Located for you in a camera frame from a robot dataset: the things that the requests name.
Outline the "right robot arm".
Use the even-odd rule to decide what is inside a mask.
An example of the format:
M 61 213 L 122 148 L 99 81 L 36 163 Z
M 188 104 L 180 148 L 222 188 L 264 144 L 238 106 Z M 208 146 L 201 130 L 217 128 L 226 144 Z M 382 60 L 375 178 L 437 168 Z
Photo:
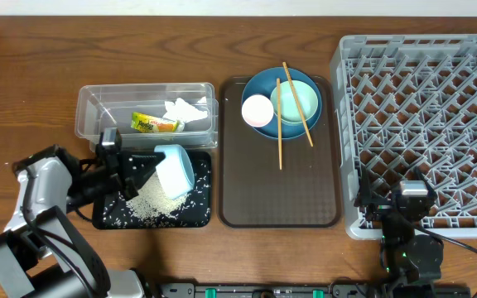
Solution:
M 415 223 L 426 217 L 437 198 L 419 169 L 415 180 L 401 180 L 385 196 L 372 191 L 370 174 L 361 167 L 356 207 L 365 208 L 368 221 L 381 223 L 379 261 L 388 272 L 366 293 L 367 297 L 434 297 L 433 281 L 441 277 L 444 244 L 426 233 L 415 233 Z

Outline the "white rice pile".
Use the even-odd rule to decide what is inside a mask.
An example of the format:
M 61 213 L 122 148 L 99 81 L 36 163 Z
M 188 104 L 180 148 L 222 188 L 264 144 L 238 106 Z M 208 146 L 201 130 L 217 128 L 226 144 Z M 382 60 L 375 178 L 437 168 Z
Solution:
M 140 219 L 170 218 L 175 219 L 186 202 L 188 194 L 176 199 L 169 199 L 154 173 L 138 191 L 138 196 L 127 202 L 127 207 Z

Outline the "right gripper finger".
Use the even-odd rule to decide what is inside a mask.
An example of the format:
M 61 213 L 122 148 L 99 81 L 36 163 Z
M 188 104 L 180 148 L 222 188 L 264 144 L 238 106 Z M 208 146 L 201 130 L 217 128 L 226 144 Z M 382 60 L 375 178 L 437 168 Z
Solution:
M 369 180 L 369 172 L 365 166 L 361 166 L 361 179 L 359 187 L 359 206 L 367 206 L 372 200 L 372 190 Z
M 435 190 L 431 187 L 430 183 L 427 181 L 426 177 L 423 175 L 419 167 L 415 167 L 413 170 L 416 178 L 421 181 L 426 187 L 426 191 L 429 195 L 435 195 Z

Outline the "pink cup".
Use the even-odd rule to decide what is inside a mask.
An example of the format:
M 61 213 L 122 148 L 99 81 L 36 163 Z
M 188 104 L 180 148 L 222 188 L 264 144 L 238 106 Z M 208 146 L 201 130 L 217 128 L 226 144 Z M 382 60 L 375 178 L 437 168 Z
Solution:
M 251 127 L 264 127 L 273 117 L 274 108 L 271 100 L 261 94 L 254 94 L 242 104 L 241 114 L 243 120 Z

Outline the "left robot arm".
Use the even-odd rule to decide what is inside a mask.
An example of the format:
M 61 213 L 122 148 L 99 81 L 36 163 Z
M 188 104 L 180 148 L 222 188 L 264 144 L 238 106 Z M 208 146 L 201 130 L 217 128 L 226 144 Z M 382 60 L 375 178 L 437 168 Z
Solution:
M 78 159 L 58 145 L 13 164 L 20 184 L 15 213 L 0 234 L 0 286 L 9 297 L 158 297 L 135 269 L 106 268 L 67 213 L 109 195 L 137 195 L 164 154 L 99 145 Z

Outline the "light blue bowl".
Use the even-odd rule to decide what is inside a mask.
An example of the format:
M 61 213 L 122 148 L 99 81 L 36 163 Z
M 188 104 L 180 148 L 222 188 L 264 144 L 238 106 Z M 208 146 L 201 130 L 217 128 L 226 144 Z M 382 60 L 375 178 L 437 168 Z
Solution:
M 156 166 L 156 173 L 166 197 L 177 199 L 190 192 L 194 188 L 195 177 L 186 150 L 180 145 L 159 145 L 154 152 L 165 155 Z

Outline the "yellow green snack wrapper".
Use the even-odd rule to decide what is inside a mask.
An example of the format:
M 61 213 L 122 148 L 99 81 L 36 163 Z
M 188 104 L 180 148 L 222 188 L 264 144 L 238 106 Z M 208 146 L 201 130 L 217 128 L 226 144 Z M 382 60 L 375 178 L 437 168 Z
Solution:
M 132 114 L 131 128 L 143 133 L 182 132 L 184 123 L 179 120 L 158 118 L 143 113 Z

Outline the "white tissue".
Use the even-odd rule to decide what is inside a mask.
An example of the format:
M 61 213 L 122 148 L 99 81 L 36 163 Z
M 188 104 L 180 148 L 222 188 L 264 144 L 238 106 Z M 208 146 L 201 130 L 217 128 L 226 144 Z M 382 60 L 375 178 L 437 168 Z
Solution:
M 164 118 L 182 123 L 198 121 L 209 116 L 207 111 L 199 110 L 182 98 L 178 98 L 175 102 L 166 101 L 165 109 Z

